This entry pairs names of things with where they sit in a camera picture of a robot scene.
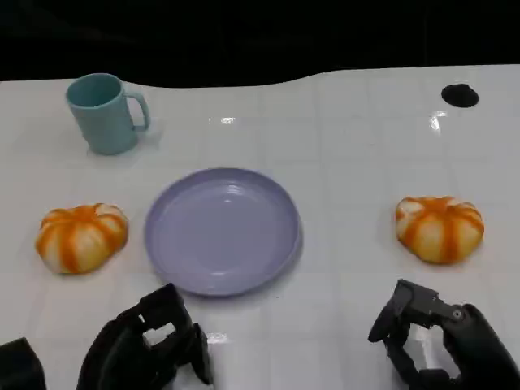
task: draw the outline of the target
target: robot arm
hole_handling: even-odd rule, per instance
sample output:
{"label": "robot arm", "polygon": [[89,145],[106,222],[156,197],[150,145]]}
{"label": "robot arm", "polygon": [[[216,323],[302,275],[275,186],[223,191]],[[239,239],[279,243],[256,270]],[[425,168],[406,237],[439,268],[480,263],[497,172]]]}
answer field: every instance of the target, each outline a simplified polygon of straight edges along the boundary
{"label": "robot arm", "polygon": [[[518,368],[482,313],[472,305],[448,305],[438,296],[400,279],[368,340],[384,342],[392,364],[413,390],[520,389]],[[458,378],[449,378],[444,370],[415,369],[403,349],[411,323],[443,329],[444,346],[461,372]]]}

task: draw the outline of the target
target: table surface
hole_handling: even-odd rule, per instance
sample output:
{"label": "table surface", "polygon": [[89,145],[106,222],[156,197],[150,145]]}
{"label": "table surface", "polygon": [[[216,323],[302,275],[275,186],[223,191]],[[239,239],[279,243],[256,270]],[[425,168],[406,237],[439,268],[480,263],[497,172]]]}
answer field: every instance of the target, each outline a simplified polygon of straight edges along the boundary
{"label": "table surface", "polygon": [[[479,93],[476,107],[441,99],[456,82]],[[102,326],[163,284],[143,245],[152,201],[188,173],[218,166],[280,182],[301,213],[305,248],[267,288],[225,300],[185,296],[208,333],[216,388],[402,388],[384,347],[366,340],[400,277],[477,305],[520,362],[519,66],[335,71],[244,88],[127,84],[145,95],[153,125],[117,157],[88,151],[64,101],[69,84],[0,84],[0,343],[27,336],[49,389],[74,388]],[[393,211],[408,195],[474,202],[483,245],[460,266],[421,263],[395,237]],[[126,247],[93,274],[51,274],[33,247],[41,218],[94,202],[123,208]],[[413,338],[425,364],[439,364],[435,333]],[[183,370],[175,388],[204,386]]]}

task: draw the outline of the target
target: black hole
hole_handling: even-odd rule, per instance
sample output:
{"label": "black hole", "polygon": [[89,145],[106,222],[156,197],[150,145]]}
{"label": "black hole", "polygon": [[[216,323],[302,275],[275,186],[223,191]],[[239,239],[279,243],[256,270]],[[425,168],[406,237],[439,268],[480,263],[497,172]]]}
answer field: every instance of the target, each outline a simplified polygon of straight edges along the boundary
{"label": "black hole", "polygon": [[452,84],[440,94],[445,102],[455,107],[468,108],[479,102],[479,95],[468,84]]}

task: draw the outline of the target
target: dark background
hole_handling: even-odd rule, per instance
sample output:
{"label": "dark background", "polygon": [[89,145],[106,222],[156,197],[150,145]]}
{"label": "dark background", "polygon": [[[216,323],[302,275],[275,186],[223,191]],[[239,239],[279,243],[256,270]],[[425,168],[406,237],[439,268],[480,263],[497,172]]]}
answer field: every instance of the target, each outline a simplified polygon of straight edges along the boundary
{"label": "dark background", "polygon": [[167,87],[336,69],[520,62],[520,4],[2,0],[0,80],[109,72]]}

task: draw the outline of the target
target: purple plate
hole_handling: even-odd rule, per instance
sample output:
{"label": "purple plate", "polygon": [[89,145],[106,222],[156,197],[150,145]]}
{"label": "purple plate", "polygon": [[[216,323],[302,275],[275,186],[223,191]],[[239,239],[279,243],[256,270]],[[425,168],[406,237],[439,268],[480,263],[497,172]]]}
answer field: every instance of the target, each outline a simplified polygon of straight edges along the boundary
{"label": "purple plate", "polygon": [[145,245],[156,271],[191,293],[230,296],[277,276],[296,260],[300,217],[275,181],[216,168],[189,175],[152,205]]}

